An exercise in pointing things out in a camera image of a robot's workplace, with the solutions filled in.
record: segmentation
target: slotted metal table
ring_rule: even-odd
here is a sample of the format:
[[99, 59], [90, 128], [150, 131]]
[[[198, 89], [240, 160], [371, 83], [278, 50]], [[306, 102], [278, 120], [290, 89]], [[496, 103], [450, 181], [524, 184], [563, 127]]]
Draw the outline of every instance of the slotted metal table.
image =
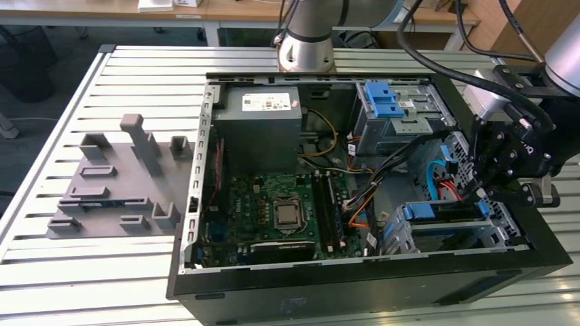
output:
[[[494, 66], [490, 58], [474, 54], [424, 53], [467, 73]], [[336, 50], [335, 57], [339, 71], [426, 71], [398, 50]], [[0, 219], [2, 325], [199, 325], [182, 305], [166, 299], [172, 236], [51, 240], [44, 233], [83, 156], [78, 146], [84, 133], [104, 132], [112, 142], [130, 141], [119, 129], [120, 117], [140, 113], [143, 127], [156, 140], [187, 134], [195, 141], [206, 73], [215, 71], [274, 72], [275, 52], [268, 48], [118, 46], [115, 51], [98, 54]], [[578, 161], [568, 162], [554, 183], [563, 196], [562, 206], [540, 211], [574, 265], [470, 305], [291, 323], [580, 325]]]

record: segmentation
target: ram slot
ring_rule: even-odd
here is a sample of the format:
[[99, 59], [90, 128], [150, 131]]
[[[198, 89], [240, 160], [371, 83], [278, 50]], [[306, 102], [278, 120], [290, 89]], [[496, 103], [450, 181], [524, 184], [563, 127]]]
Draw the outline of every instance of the ram slot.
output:
[[330, 174], [330, 172], [327, 172], [327, 183], [328, 183], [330, 199], [332, 204], [332, 219], [335, 220], [335, 225], [332, 229], [336, 233], [339, 246], [340, 248], [344, 248], [347, 246], [347, 243], [344, 242], [342, 208], [339, 206], [339, 200], [336, 198], [336, 192], [335, 192], [335, 185], [332, 184], [332, 175]]
[[327, 176], [315, 173], [312, 176], [312, 194], [315, 196], [316, 220], [319, 223], [319, 234], [322, 248], [327, 252], [334, 252], [339, 244], [338, 236], [335, 235], [335, 219], [332, 217], [332, 205], [330, 199], [330, 189]]

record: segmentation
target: motherboard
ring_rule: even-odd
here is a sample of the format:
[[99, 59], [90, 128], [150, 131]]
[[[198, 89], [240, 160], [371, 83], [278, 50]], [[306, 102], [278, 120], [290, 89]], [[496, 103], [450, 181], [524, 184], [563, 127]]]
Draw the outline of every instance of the motherboard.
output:
[[358, 232], [343, 226], [346, 176], [278, 174], [234, 177], [228, 214], [208, 223], [208, 265], [362, 256]]

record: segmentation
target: blue cable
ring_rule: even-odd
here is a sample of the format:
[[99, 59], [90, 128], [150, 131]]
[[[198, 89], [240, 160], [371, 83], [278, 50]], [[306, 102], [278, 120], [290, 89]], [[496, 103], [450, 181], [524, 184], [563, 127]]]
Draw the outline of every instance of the blue cable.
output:
[[446, 167], [446, 162], [443, 160], [432, 160], [427, 164], [427, 170], [426, 170], [427, 190], [428, 190], [430, 196], [432, 197], [432, 200], [439, 200], [438, 188], [435, 187], [435, 184], [434, 184], [434, 169], [435, 169], [436, 164]]

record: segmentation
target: power supply label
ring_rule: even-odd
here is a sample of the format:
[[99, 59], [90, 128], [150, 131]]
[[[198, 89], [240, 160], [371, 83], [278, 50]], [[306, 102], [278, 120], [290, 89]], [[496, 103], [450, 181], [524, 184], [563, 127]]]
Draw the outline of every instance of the power supply label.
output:
[[291, 109], [291, 94], [288, 93], [246, 94], [242, 98], [243, 111], [288, 111]]

